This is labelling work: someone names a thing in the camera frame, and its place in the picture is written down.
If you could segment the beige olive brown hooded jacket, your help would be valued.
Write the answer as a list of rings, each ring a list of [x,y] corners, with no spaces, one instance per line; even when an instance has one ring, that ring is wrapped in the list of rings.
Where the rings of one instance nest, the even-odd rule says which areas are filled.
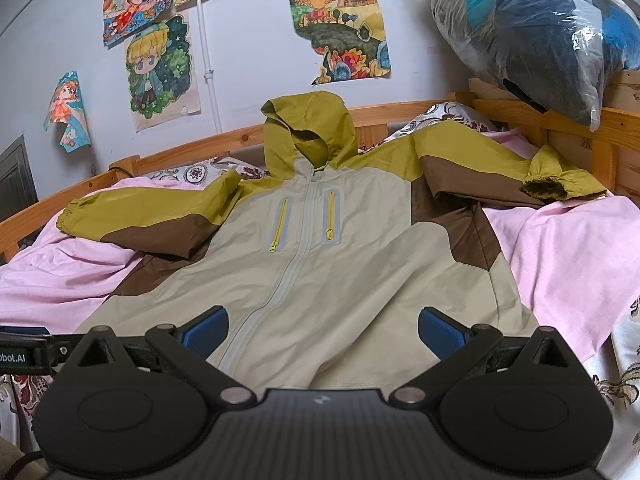
[[[142,255],[87,326],[137,336],[221,306],[229,331],[207,359],[248,388],[390,391],[434,363],[416,334],[426,307],[535,329],[486,207],[604,193],[548,146],[523,158],[452,119],[360,153],[335,94],[262,111],[264,178],[110,188],[65,207],[60,231]]]

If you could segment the floral patterned quilt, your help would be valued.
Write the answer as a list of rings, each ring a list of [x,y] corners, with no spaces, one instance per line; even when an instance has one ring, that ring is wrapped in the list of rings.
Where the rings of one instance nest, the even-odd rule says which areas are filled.
[[[526,158],[540,149],[518,132],[499,131],[469,107],[449,102],[416,116],[377,146],[447,119],[494,136]],[[360,153],[374,148],[358,145]],[[213,180],[228,170],[246,180],[267,175],[267,166],[246,169],[227,160]],[[109,188],[130,181],[202,188],[213,180],[190,185],[129,178]],[[145,333],[120,336],[107,325],[66,333],[78,334],[80,341],[53,376],[13,375],[27,389],[23,404],[36,449],[18,456],[8,476],[599,478],[614,431],[612,398],[589,371],[598,366],[604,343],[581,359],[554,326],[539,325],[528,335],[500,332],[502,343],[488,361],[449,389],[418,381],[438,357],[416,328],[434,363],[393,390],[259,392],[224,372],[228,387],[196,390],[169,373]]]

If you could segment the white wall pipe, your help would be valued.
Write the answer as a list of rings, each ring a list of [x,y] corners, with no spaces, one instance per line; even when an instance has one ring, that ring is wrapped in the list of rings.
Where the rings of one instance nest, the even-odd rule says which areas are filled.
[[[204,63],[204,80],[206,89],[208,92],[209,105],[212,109],[213,122],[215,127],[215,132],[217,134],[222,133],[222,125],[219,114],[219,107],[216,96],[216,88],[215,88],[215,73],[212,65],[212,60],[209,55],[209,45],[207,38],[207,30],[206,30],[206,21],[205,21],[205,13],[204,6],[202,0],[196,0],[196,15],[198,16],[198,30],[200,31],[200,41],[201,41],[201,49],[203,55],[203,63]]]

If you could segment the blond anime boy poster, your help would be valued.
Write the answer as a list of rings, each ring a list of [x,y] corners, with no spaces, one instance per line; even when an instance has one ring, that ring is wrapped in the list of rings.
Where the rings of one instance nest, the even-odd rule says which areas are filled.
[[[127,44],[125,66],[137,132],[201,111],[186,14],[137,32]]]

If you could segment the plastic bag of clothes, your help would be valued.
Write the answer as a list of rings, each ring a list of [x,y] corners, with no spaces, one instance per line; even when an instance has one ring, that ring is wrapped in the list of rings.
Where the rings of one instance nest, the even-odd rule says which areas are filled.
[[[430,0],[438,30],[477,78],[538,112],[600,126],[604,90],[638,70],[639,21],[623,0]]]

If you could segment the dark wall panel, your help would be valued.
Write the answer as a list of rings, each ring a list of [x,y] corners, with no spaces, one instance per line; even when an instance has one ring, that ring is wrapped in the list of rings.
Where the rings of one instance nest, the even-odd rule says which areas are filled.
[[[2,152],[0,159],[0,221],[38,202],[24,136]]]

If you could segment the landscape drawing poster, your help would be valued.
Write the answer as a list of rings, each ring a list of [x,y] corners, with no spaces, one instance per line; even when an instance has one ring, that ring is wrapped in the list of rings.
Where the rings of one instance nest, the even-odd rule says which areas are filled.
[[[320,55],[312,82],[390,76],[392,64],[378,0],[288,0],[294,29]]]

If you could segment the wooden bed frame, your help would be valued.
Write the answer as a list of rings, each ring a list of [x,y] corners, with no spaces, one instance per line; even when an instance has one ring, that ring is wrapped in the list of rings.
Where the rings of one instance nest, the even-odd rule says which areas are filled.
[[[620,186],[616,182],[620,152],[639,149],[639,114],[630,110],[603,107],[600,127],[591,131],[554,110],[541,113],[522,101],[483,99],[469,91],[450,92],[447,99],[475,108],[492,122],[520,129],[536,146],[549,142],[552,133],[580,136],[591,148],[589,171],[610,191]],[[349,113],[359,145],[368,148],[377,144],[385,138],[391,125],[404,124],[436,103],[435,100],[413,101],[352,108]],[[74,198],[108,188],[122,179],[251,148],[262,143],[262,130],[262,124],[239,128],[149,156],[132,155],[113,162],[103,174],[74,184],[2,221],[1,261],[10,261],[20,251],[21,240],[42,228]]]

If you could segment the red-haired anime girl poster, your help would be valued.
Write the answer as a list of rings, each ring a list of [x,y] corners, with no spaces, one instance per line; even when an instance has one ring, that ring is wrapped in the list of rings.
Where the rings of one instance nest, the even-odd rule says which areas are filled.
[[[111,47],[151,24],[172,0],[103,0],[103,44]]]

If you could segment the small curled anime poster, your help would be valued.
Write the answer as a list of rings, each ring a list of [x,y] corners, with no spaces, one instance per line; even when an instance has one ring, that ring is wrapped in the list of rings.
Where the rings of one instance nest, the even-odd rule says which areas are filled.
[[[56,85],[43,121],[43,129],[52,125],[63,125],[58,145],[66,153],[73,153],[91,145],[88,122],[82,100],[79,77],[76,70],[65,73]]]

